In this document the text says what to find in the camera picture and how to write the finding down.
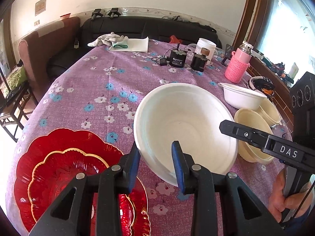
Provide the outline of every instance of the white plastic bowl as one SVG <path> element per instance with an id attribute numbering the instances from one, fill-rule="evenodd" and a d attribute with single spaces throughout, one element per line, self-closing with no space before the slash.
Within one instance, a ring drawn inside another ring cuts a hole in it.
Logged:
<path id="1" fill-rule="evenodd" d="M 236 123 L 273 134 L 265 120 L 253 110 L 239 109 L 234 116 L 234 120 Z M 274 159 L 271 155 L 263 153 L 259 148 L 251 146 L 244 141 L 239 141 L 238 153 L 248 162 L 268 164 Z"/>
<path id="2" fill-rule="evenodd" d="M 237 156 L 237 140 L 222 134 L 223 120 L 233 121 L 227 108 L 210 92 L 186 83 L 170 83 L 152 90 L 134 117 L 136 145 L 149 168 L 177 186 L 171 144 L 178 140 L 211 172 L 226 174 Z"/>
<path id="3" fill-rule="evenodd" d="M 223 87 L 224 99 L 231 106 L 241 109 L 257 110 L 265 94 L 229 83 L 219 83 Z"/>
<path id="4" fill-rule="evenodd" d="M 271 101 L 265 98 L 256 111 L 268 123 L 269 127 L 279 125 L 281 121 L 280 114 Z"/>

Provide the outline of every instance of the white cloth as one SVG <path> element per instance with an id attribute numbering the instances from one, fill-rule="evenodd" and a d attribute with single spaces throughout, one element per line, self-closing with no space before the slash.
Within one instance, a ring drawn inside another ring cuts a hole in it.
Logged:
<path id="1" fill-rule="evenodd" d="M 146 39 L 128 39 L 128 48 L 114 48 L 110 47 L 109 50 L 112 52 L 148 52 L 149 37 Z"/>
<path id="2" fill-rule="evenodd" d="M 107 46 L 111 46 L 111 42 L 119 42 L 123 41 L 124 36 L 120 36 L 115 34 L 114 32 L 111 32 L 110 34 L 103 34 L 100 37 L 98 37 L 94 42 L 90 42 L 88 44 L 89 47 L 96 47 L 96 46 L 101 46 L 103 44 Z"/>

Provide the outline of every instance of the purple floral tablecloth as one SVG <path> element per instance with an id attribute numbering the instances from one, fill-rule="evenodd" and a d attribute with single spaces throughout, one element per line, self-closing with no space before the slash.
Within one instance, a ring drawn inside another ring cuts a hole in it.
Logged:
<path id="1" fill-rule="evenodd" d="M 148 53 L 110 52 L 106 46 L 94 48 L 51 85 L 39 102 L 23 135 L 17 143 L 12 170 L 7 184 L 6 207 L 9 220 L 22 236 L 27 235 L 13 195 L 16 165 L 37 137 L 57 128 L 86 129 L 105 142 L 128 153 L 133 144 L 133 119 L 142 98 L 154 88 L 172 82 L 184 82 L 208 90 L 218 97 L 234 116 L 237 111 L 224 100 L 219 82 L 230 83 L 224 77 L 225 67 L 214 57 L 205 71 L 159 66 L 152 57 L 163 55 L 175 45 L 149 41 Z M 248 74 L 238 84 L 245 87 Z M 289 134 L 283 120 L 273 129 L 277 136 Z M 274 160 L 268 165 L 249 163 L 239 155 L 231 171 L 236 172 L 267 205 L 272 183 L 283 166 Z M 140 162 L 138 177 L 146 187 L 151 235 L 190 235 L 193 196 L 182 195 L 158 178 Z"/>

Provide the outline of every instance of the glove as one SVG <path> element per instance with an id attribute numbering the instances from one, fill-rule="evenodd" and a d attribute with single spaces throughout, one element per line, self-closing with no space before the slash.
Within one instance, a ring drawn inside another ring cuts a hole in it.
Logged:
<path id="1" fill-rule="evenodd" d="M 111 46 L 111 42 L 118 42 L 122 41 L 124 39 L 124 36 L 120 36 L 115 34 L 114 32 L 111 32 L 110 34 L 103 34 L 100 37 L 98 37 L 94 42 L 90 42 L 88 44 L 89 47 L 96 47 L 101 46 L 103 44 L 107 46 Z"/>
<path id="2" fill-rule="evenodd" d="M 285 186 L 285 179 L 284 179 L 284 169 L 279 172 L 276 177 L 275 182 L 272 186 L 272 193 L 269 198 L 268 210 L 274 216 L 274 218 L 279 223 L 281 221 L 281 212 L 285 209 L 297 209 L 301 204 L 303 198 L 305 197 L 306 193 L 311 188 L 311 183 L 308 183 L 308 190 L 304 193 L 298 193 L 285 198 L 283 196 L 282 190 Z M 304 215 L 304 213 L 308 210 L 309 206 L 313 201 L 313 190 L 308 195 L 306 200 L 304 201 L 302 207 L 300 208 L 299 212 L 296 215 L 296 218 Z"/>

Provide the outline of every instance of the gold rim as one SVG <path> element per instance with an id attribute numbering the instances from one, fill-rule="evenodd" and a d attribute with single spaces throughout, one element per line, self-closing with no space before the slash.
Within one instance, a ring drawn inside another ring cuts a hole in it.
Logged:
<path id="1" fill-rule="evenodd" d="M 94 132 L 92 132 L 92 131 L 88 131 L 88 130 L 72 130 L 72 129 L 69 129 L 69 128 L 57 128 L 57 129 L 54 129 L 54 130 L 50 131 L 47 135 L 43 135 L 43 136 L 39 136 L 39 137 L 35 138 L 35 139 L 30 143 L 30 145 L 29 145 L 28 148 L 27 148 L 27 151 L 26 151 L 24 154 L 26 154 L 26 153 L 28 152 L 28 149 L 30 148 L 31 144 L 32 144 L 36 139 L 38 139 L 38 138 L 40 138 L 40 137 L 48 136 L 49 134 L 51 134 L 52 132 L 54 132 L 54 131 L 56 131 L 56 130 L 58 130 L 58 129 L 70 130 L 70 131 L 72 131 L 72 132 L 76 132 L 76 131 L 87 131 L 87 132 L 89 132 L 89 133 L 92 133 L 92 134 L 96 135 L 104 144 L 111 145 L 112 147 L 116 148 L 122 155 L 124 155 L 123 152 L 122 152 L 121 150 L 119 150 L 116 146 L 114 146 L 114 145 L 112 145 L 112 144 L 110 144 L 110 143 L 105 142 L 99 135 L 97 135 L 96 133 L 94 133 Z M 149 214 L 148 214 L 148 195 L 147 195 L 147 193 L 146 193 L 145 186 L 143 185 L 142 181 L 138 178 L 138 176 L 137 176 L 137 179 L 138 179 L 139 182 L 141 183 L 141 185 L 142 185 L 142 187 L 143 187 L 143 189 L 144 189 L 144 192 L 145 192 L 145 198 L 146 198 L 145 212 L 146 212 L 146 216 L 147 216 L 147 218 L 148 218 L 149 227 L 150 227 L 149 236 L 151 236 L 151 222 L 150 222 L 150 218 L 149 218 Z M 28 188 L 27 188 L 27 194 L 28 194 L 28 198 L 29 198 L 30 203 L 31 203 L 32 216 L 33 216 L 34 221 L 36 222 L 36 219 L 34 218 L 34 214 L 33 214 L 33 206 L 34 206 L 34 204 L 33 204 L 32 198 L 31 198 L 31 196 L 30 196 L 30 194 L 29 194 L 30 184 L 28 185 Z M 132 227 L 132 226 L 136 223 L 136 211 L 135 211 L 135 206 L 133 205 L 131 199 L 130 199 L 127 195 L 126 195 L 126 197 L 127 197 L 127 199 L 130 201 L 131 206 L 132 206 L 132 208 L 133 208 L 133 217 L 134 217 L 134 219 L 133 219 L 133 224 L 130 226 L 130 227 Z"/>

